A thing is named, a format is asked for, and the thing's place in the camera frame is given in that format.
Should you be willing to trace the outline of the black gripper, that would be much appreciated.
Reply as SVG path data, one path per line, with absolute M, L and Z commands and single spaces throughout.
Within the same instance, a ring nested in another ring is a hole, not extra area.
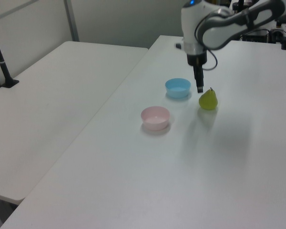
M 204 75 L 202 65 L 207 62 L 207 54 L 204 52 L 199 55 L 189 55 L 187 54 L 187 62 L 193 67 L 194 78 L 196 81 L 197 92 L 202 93 L 204 87 Z

